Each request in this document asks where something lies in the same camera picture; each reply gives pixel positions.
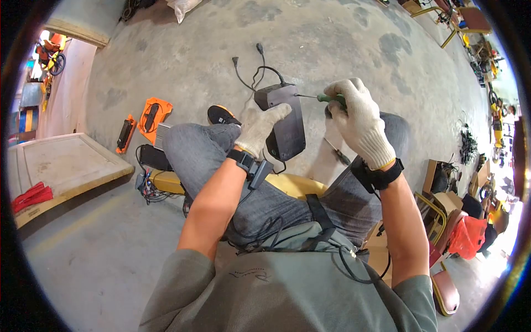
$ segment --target gray t-shirt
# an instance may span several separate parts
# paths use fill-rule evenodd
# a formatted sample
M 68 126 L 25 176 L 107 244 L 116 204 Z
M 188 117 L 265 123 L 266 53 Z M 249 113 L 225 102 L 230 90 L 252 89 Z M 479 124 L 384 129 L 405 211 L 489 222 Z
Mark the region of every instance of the gray t-shirt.
M 291 227 L 279 236 L 280 241 L 291 236 L 281 243 L 286 252 L 245 254 L 217 273 L 197 251 L 172 253 L 139 331 L 437 330 L 428 276 L 393 289 L 381 280 L 362 284 L 350 277 L 333 245 L 289 252 L 319 231 L 317 223 Z M 335 232 L 330 243 L 349 242 Z M 356 277 L 377 277 L 346 250 L 344 257 Z

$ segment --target gray jeans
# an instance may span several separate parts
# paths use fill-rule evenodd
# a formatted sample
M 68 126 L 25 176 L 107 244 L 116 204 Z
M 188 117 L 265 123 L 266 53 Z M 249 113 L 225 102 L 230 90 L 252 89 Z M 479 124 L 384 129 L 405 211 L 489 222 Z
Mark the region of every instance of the gray jeans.
M 386 136 L 397 157 L 406 159 L 408 123 L 394 114 L 380 113 L 380 117 L 386 123 Z M 240 133 L 240 128 L 231 124 L 186 123 L 168 130 L 164 152 L 193 199 L 226 159 Z M 357 157 L 352 164 L 361 162 Z M 360 247 L 370 229 L 382 218 L 382 209 L 378 198 L 369 194 L 349 169 L 345 168 L 319 200 L 337 230 Z M 247 186 L 248 183 L 240 199 L 249 193 Z M 281 228 L 311 222 L 312 218 L 306 201 L 290 197 L 264 181 L 237 208 L 225 236 L 238 246 L 256 246 Z

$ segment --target charger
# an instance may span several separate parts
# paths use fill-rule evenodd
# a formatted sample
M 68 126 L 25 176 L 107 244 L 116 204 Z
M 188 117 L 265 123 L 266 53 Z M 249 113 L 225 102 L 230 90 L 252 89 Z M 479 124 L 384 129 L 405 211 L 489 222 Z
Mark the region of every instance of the charger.
M 236 76 L 250 90 L 254 91 L 254 101 L 263 110 L 267 111 L 282 103 L 287 103 L 292 107 L 283 120 L 278 121 L 271 134 L 265 140 L 265 145 L 269 154 L 283 163 L 300 154 L 306 148 L 306 137 L 304 136 L 304 124 L 302 121 L 301 102 L 299 100 L 297 86 L 286 83 L 282 75 L 273 67 L 266 66 L 264 50 L 261 43 L 256 44 L 256 50 L 262 56 L 263 66 L 259 66 L 253 76 L 253 83 L 249 86 L 238 73 L 239 57 L 232 58 Z M 262 69 L 262 77 L 255 84 L 256 76 Z M 265 70 L 273 71 L 279 78 L 280 84 L 275 84 L 260 90 L 256 90 L 258 84 L 263 79 Z

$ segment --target white wall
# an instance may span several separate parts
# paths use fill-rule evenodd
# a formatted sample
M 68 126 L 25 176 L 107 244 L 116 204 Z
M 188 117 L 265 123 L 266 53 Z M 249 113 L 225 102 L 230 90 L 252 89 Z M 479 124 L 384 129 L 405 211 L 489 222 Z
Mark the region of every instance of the white wall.
M 62 20 L 110 38 L 118 25 L 125 0 L 63 0 L 51 19 Z

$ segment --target hand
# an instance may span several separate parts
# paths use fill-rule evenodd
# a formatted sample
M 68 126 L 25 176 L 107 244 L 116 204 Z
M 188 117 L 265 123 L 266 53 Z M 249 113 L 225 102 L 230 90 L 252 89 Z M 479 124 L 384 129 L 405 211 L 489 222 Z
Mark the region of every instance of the hand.
M 285 118 L 291 111 L 292 107 L 288 104 L 280 104 L 262 111 L 252 98 L 247 102 L 242 113 L 242 134 L 235 144 L 258 158 L 274 124 Z
M 347 145 L 370 169 L 384 168 L 396 159 L 395 149 L 383 131 L 386 125 L 380 119 L 380 109 L 359 78 L 334 82 L 324 93 L 345 97 L 346 110 L 336 100 L 328 103 L 328 110 Z

